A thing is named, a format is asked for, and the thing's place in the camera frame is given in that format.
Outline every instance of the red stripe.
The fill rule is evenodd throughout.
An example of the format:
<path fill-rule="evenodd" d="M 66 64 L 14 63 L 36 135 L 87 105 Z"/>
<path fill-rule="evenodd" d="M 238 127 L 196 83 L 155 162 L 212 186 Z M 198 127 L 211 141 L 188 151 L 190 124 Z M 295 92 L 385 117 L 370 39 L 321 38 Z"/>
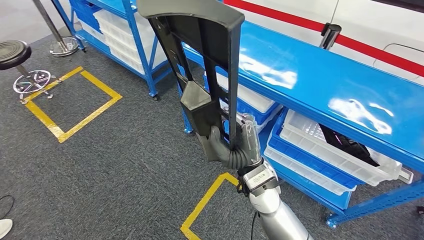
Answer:
<path fill-rule="evenodd" d="M 224 3 L 249 12 L 264 15 L 273 19 L 277 19 L 286 23 L 297 25 L 303 28 L 321 32 L 324 27 L 323 23 L 306 19 L 300 16 L 292 15 L 286 12 L 271 9 L 265 6 L 253 4 L 242 0 L 224 0 Z M 339 35 L 335 41 L 347 48 L 353 49 L 372 58 L 378 59 L 385 63 L 391 64 L 408 72 L 424 77 L 424 66 L 416 62 L 410 61 L 403 57 L 388 53 L 376 47 L 370 46 L 363 42 L 354 40 L 344 35 Z"/>
<path fill-rule="evenodd" d="M 289 24 L 294 24 L 300 27 L 304 27 L 307 29 L 315 30 L 321 32 L 324 28 L 324 24 L 312 21 L 307 18 L 303 18 L 300 16 L 292 15 L 286 12 L 277 11 L 272 8 L 268 8 L 265 6 L 256 5 L 247 1 L 242 0 L 224 0 L 224 3 L 239 9 L 244 9 L 249 12 L 257 13 L 260 15 L 264 15 L 273 19 L 277 19 Z"/>

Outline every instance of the stool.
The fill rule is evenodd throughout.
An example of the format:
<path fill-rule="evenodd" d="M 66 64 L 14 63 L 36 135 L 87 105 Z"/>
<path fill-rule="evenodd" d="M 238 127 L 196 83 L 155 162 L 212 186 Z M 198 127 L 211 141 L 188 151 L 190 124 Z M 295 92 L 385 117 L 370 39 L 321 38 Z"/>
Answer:
<path fill-rule="evenodd" d="M 23 41 L 8 40 L 0 42 L 0 70 L 7 70 L 15 67 L 22 76 L 13 83 L 13 90 L 19 95 L 22 104 L 26 104 L 25 94 L 43 91 L 48 99 L 53 97 L 44 87 L 49 83 L 52 76 L 45 70 L 27 71 L 21 64 L 31 57 L 31 47 Z"/>

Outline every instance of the chrome base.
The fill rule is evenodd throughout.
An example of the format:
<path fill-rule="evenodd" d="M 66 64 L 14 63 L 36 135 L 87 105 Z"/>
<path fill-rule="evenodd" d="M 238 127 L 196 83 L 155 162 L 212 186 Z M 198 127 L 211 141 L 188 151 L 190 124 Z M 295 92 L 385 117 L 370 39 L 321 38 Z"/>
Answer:
<path fill-rule="evenodd" d="M 63 37 L 63 42 L 57 41 L 50 45 L 50 53 L 55 57 L 64 57 L 78 51 L 78 42 L 74 37 Z"/>
<path fill-rule="evenodd" d="M 24 99 L 24 95 L 42 91 L 47 95 L 48 99 L 53 98 L 44 87 L 49 84 L 51 78 L 55 76 L 51 75 L 50 72 L 45 70 L 30 71 L 28 76 L 21 75 L 13 83 L 13 90 L 19 94 L 19 101 L 22 104 L 27 104 L 28 101 Z"/>

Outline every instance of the yellow floor tape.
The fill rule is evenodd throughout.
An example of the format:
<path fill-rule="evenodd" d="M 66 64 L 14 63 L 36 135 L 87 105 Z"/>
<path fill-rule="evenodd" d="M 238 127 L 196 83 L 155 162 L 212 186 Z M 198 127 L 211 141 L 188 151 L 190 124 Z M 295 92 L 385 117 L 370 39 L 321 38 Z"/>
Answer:
<path fill-rule="evenodd" d="M 190 215 L 188 215 L 187 219 L 182 223 L 180 230 L 182 231 L 182 233 L 184 233 L 187 239 L 200 240 L 200 238 L 194 232 L 190 230 L 190 226 L 193 224 L 195 219 L 199 216 L 200 212 L 203 210 L 203 208 L 206 206 L 206 204 L 209 202 L 209 200 L 212 198 L 212 196 L 215 194 L 215 192 L 218 190 L 221 184 L 223 184 L 224 180 L 229 181 L 235 186 L 239 184 L 239 181 L 237 180 L 237 178 L 235 178 L 228 172 L 218 176 L 218 178 L 215 180 L 212 186 L 210 186 L 209 190 L 207 190 L 206 194 L 198 202 L 193 212 L 191 212 Z"/>
<path fill-rule="evenodd" d="M 85 125 L 87 125 L 91 120 L 99 116 L 106 109 L 108 109 L 110 106 L 112 106 L 114 103 L 116 103 L 119 99 L 122 98 L 122 96 L 119 93 L 114 91 L 112 88 L 108 87 L 106 84 L 101 82 L 99 79 L 97 79 L 95 76 L 90 74 L 88 71 L 83 70 L 81 66 L 75 68 L 74 70 L 60 77 L 59 80 L 64 81 L 77 73 L 80 73 L 87 80 L 89 80 L 91 83 L 96 85 L 96 87 L 103 90 L 106 94 L 108 94 L 111 97 L 111 99 L 105 104 L 103 104 L 101 107 L 99 107 L 97 110 L 95 110 L 93 113 L 91 113 L 89 116 L 84 118 L 81 122 L 79 122 L 77 125 L 72 127 L 67 132 L 62 131 L 62 129 L 32 101 L 32 99 L 36 98 L 38 95 L 42 94 L 43 92 L 37 91 L 25 98 L 25 100 L 28 101 L 28 103 L 25 106 L 50 130 L 50 132 L 59 140 L 59 143 L 63 143 L 64 141 L 66 141 L 69 137 L 71 137 L 73 134 L 75 134 L 80 129 L 82 129 Z M 59 84 L 58 81 L 54 81 L 44 88 L 46 90 L 49 90 L 58 84 Z"/>

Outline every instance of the blue shelf surface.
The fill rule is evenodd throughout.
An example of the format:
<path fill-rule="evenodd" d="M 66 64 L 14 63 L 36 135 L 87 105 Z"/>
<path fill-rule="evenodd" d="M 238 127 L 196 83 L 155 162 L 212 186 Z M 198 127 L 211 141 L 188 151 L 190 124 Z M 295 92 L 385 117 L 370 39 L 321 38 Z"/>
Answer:
<path fill-rule="evenodd" d="M 112 55 L 109 47 L 106 44 L 104 44 L 103 42 L 101 42 L 100 40 L 98 40 L 97 38 L 95 38 L 94 36 L 92 36 L 91 34 L 89 34 L 88 32 L 86 32 L 85 30 L 81 29 L 81 30 L 77 31 L 76 32 L 76 35 L 78 37 L 83 38 L 84 40 L 86 40 L 90 45 L 92 45 L 93 47 L 95 47 L 97 50 L 99 50 L 100 52 L 102 52 L 103 54 L 105 54 L 106 56 L 108 56 L 109 58 L 111 58 L 112 60 L 114 60 L 115 62 L 117 62 L 118 64 L 120 64 L 123 67 L 125 67 L 126 69 L 130 70 L 131 72 L 133 72 L 134 74 L 136 74 L 140 78 L 146 80 L 146 75 L 141 74 L 140 72 L 136 71 L 131 66 L 127 65 L 125 62 L 121 61 L 119 58 L 117 58 L 114 55 Z M 152 74 L 154 74 L 155 72 L 157 72 L 158 70 L 160 70 L 166 64 L 168 64 L 168 61 L 164 61 L 161 64 L 159 64 L 158 66 L 156 66 L 152 70 Z M 159 82 L 161 79 L 163 79 L 165 76 L 167 76 L 171 71 L 172 71 L 171 68 L 163 71 L 159 76 L 157 76 L 153 80 L 153 82 L 154 83 Z"/>
<path fill-rule="evenodd" d="M 268 137 L 273 129 L 273 126 L 278 118 L 278 115 L 271 120 L 265 128 L 259 133 L 260 152 L 264 158 L 264 151 L 267 147 Z M 343 215 L 343 210 L 348 208 L 352 192 L 345 192 L 342 195 L 337 195 L 328 191 L 327 189 L 315 184 L 312 181 L 300 176 L 294 171 L 282 166 L 276 161 L 266 158 L 268 162 L 274 167 L 279 178 L 284 179 L 290 185 L 310 196 L 317 202 L 321 203 L 328 209 L 337 214 Z"/>
<path fill-rule="evenodd" d="M 424 173 L 424 87 L 248 21 L 238 66 L 240 84 Z"/>
<path fill-rule="evenodd" d="M 125 12 L 125 7 L 123 1 L 129 0 L 87 0 L 88 2 L 105 9 L 118 17 L 123 19 L 127 19 L 127 14 Z"/>

